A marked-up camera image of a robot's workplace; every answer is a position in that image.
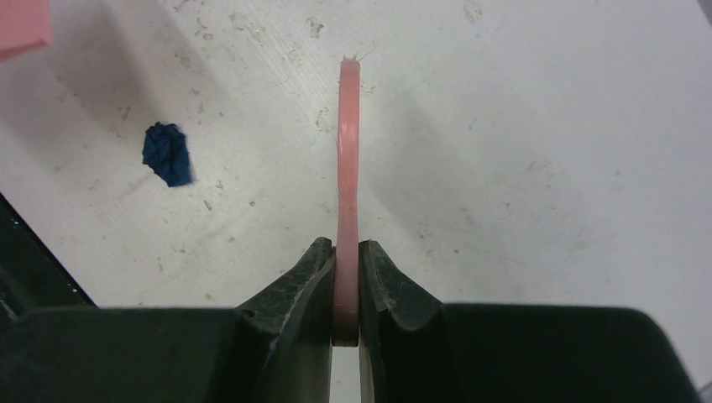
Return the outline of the pink plastic hand brush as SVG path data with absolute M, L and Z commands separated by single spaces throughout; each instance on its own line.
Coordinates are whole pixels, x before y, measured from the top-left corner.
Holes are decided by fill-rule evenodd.
M 359 344 L 359 130 L 360 65 L 354 55 L 340 63 L 338 88 L 338 224 L 332 295 L 332 344 Z

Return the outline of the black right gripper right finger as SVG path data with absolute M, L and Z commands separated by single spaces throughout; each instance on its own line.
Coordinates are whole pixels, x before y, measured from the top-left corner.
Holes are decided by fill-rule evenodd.
M 444 303 L 359 245 L 364 402 L 697 402 L 662 329 L 630 308 Z

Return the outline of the pink plastic dustpan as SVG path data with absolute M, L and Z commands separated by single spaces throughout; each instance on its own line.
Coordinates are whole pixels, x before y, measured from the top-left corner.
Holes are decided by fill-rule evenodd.
M 1 0 L 1 62 L 52 42 L 49 0 Z

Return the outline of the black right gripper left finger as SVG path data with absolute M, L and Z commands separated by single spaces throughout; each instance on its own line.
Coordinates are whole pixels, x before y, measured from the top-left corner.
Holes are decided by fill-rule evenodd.
M 4 402 L 326 402 L 334 252 L 234 308 L 34 311 L 1 339 Z

